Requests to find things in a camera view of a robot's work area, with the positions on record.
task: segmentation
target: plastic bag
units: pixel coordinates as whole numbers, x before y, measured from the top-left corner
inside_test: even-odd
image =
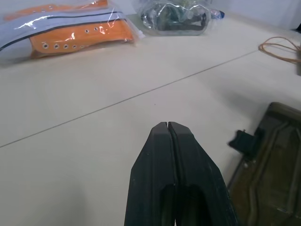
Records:
[[[160,35],[201,35],[224,17],[204,0],[134,0],[143,24]]]
[[[137,37],[125,15],[107,0],[82,6],[48,4],[0,20],[0,62],[76,52],[108,41]]]

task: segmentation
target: eyelet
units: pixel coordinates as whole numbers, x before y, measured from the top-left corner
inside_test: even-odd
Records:
[[[43,43],[43,49],[48,49],[49,45],[47,43]]]

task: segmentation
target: table surface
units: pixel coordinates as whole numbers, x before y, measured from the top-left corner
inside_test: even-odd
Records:
[[[0,224],[123,225],[130,170],[152,127],[190,128],[227,183],[270,102],[301,108],[298,66],[258,51],[301,36],[236,15],[198,37],[0,68]],[[273,49],[285,56],[292,52]]]

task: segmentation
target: clear plastic bag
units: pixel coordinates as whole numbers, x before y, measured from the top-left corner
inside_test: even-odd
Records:
[[[126,16],[107,0],[86,5],[47,4],[0,20],[0,62],[72,53],[108,41],[138,37]]]
[[[160,35],[201,35],[224,17],[205,0],[134,0],[133,6],[143,24]]]

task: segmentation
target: orange shoe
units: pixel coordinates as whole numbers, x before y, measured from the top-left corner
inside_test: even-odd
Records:
[[[71,53],[106,41],[133,41],[125,15],[100,0],[81,7],[28,8],[0,24],[0,60]]]

